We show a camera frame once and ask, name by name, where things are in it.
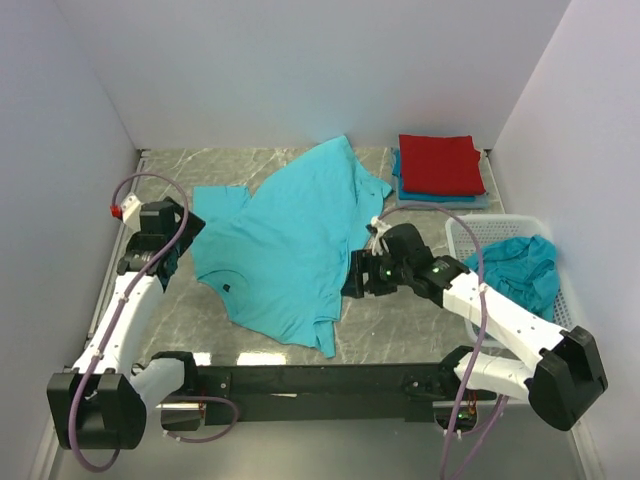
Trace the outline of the light blue t-shirt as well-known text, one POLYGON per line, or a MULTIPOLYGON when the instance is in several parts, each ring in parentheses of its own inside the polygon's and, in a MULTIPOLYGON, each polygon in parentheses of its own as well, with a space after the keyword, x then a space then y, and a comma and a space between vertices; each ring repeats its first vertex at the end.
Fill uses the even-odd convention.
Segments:
POLYGON ((306 151, 255 192, 197 186, 193 211, 206 225, 191 247, 195 277, 233 323, 332 358, 351 254, 367 244, 390 193, 344 136, 306 151))

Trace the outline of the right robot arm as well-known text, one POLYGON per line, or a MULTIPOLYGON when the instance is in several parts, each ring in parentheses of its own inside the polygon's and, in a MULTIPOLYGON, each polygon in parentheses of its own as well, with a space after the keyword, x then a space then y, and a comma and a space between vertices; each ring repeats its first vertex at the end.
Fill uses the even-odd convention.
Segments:
POLYGON ((483 327, 515 356, 457 348, 440 364, 444 395, 460 399, 472 389, 525 400, 548 425, 569 431, 607 390, 600 352, 589 331, 547 322, 481 282, 478 273, 457 259, 434 256, 412 224, 391 226, 374 217, 367 228, 373 244, 353 252, 343 295, 381 296, 407 286, 483 327))

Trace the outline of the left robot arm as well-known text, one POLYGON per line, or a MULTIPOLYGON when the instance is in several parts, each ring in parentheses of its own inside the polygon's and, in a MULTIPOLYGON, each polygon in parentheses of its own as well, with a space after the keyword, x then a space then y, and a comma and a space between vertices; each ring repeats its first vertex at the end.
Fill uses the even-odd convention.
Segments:
POLYGON ((189 401, 200 388, 190 352, 160 352, 140 373, 132 368, 151 314, 205 223, 170 197, 142 203, 129 195, 114 211, 133 234, 117 263, 111 300, 84 352, 47 386, 67 450, 134 449, 152 409, 169 396, 189 401))

